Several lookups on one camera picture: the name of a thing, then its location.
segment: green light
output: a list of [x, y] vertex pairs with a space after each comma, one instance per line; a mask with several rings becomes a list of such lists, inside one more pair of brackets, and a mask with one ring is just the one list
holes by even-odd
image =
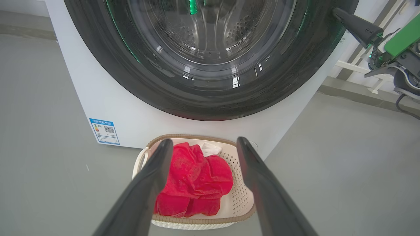
[[197, 13], [197, 6], [195, 5], [195, 0], [189, 0], [189, 12], [191, 15]]
[[138, 63], [140, 63], [140, 64], [141, 64], [141, 62], [140, 62], [140, 61], [139, 61], [139, 59], [136, 57], [136, 55], [134, 54], [134, 52], [130, 49], [130, 47], [128, 46], [127, 42], [125, 41], [125, 39], [124, 39], [123, 35], [121, 34], [120, 29], [118, 28], [117, 23], [116, 23], [116, 21], [115, 21], [115, 17], [114, 17], [114, 14], [113, 14], [113, 9], [111, 9], [111, 4], [109, 3], [109, 1], [110, 1], [110, 0], [107, 0], [107, 1], [106, 1], [106, 4], [107, 4], [107, 7], [108, 7], [108, 12], [109, 12], [109, 14], [111, 15], [112, 21], [114, 22], [115, 28], [117, 28], [117, 31], [118, 31], [118, 33], [120, 34], [120, 37], [121, 37], [121, 39], [123, 40], [124, 44], [126, 45], [127, 49], [131, 52], [131, 54], [132, 54], [132, 55], [133, 55], [133, 57], [136, 59], [136, 61], [137, 61]]
[[303, 15], [303, 20], [302, 20], [302, 23], [300, 24], [300, 26], [299, 26], [299, 29], [297, 30], [297, 33], [299, 33], [300, 32], [300, 30], [302, 29], [302, 27], [303, 27], [303, 23], [305, 22], [305, 19], [306, 19], [306, 14], [308, 13], [308, 7], [306, 8], [306, 11], [305, 11], [305, 14]]

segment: black cable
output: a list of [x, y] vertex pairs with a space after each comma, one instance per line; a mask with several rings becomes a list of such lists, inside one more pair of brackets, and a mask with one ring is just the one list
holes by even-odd
[[416, 119], [420, 120], [420, 116], [418, 116], [418, 115], [416, 115], [416, 114], [413, 114], [413, 113], [411, 113], [411, 112], [409, 112], [409, 111], [407, 111], [407, 110], [403, 110], [403, 109], [401, 109], [401, 107], [399, 107], [399, 102], [401, 101], [401, 99], [402, 99], [403, 97], [405, 97], [405, 94], [401, 94], [401, 96], [399, 96], [399, 98], [396, 100], [396, 103], [395, 103], [396, 108], [397, 108], [399, 111], [401, 111], [402, 113], [408, 114], [408, 115], [410, 115], [410, 116], [412, 116], [412, 117], [414, 117], [414, 118], [416, 118]]
[[395, 34], [395, 32], [399, 31], [399, 29], [401, 29], [401, 28], [398, 28], [398, 29], [396, 29], [396, 31], [394, 31], [394, 32], [392, 32], [392, 33], [387, 34], [387, 35], [383, 38], [382, 42], [383, 42], [384, 40], [386, 40], [386, 38], [388, 38], [389, 36], [391, 36], [391, 35]]

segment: basket handle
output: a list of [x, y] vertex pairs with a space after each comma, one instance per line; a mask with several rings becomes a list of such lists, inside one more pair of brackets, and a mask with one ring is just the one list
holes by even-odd
[[140, 172], [141, 169], [143, 169], [144, 165], [146, 164], [146, 161], [149, 157], [149, 151], [150, 149], [148, 147], [145, 147], [137, 156], [136, 162], [134, 163], [133, 168], [133, 176], [132, 178], [136, 177], [137, 173]]

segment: white cloth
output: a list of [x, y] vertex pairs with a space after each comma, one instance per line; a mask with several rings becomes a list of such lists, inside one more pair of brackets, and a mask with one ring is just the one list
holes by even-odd
[[217, 155], [222, 150], [221, 147], [218, 147], [209, 143], [203, 143], [202, 145], [200, 145], [200, 148], [203, 151], [203, 155], [205, 157], [208, 157], [211, 155]]

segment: basket rim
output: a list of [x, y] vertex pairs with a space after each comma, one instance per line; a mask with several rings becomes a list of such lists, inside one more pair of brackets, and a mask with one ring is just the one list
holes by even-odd
[[[236, 147], [235, 142], [226, 140], [226, 139], [220, 139], [220, 138], [214, 138], [214, 137], [208, 137], [208, 136], [202, 136], [202, 135], [190, 135], [190, 134], [165, 134], [165, 135], [161, 135], [159, 137], [154, 138], [152, 141], [150, 141], [147, 144], [146, 148], [150, 148], [155, 143], [163, 139], [199, 139], [199, 140], [204, 140], [204, 141], [221, 142], [221, 143], [229, 144]], [[254, 201], [252, 208], [247, 213], [241, 216], [218, 218], [218, 219], [188, 219], [188, 218], [175, 218], [175, 217], [170, 217], [170, 216], [153, 214], [152, 220], [169, 222], [169, 223], [197, 224], [197, 225], [225, 224], [225, 223], [235, 223], [235, 222], [247, 220], [256, 211], [257, 211], [257, 207]]]

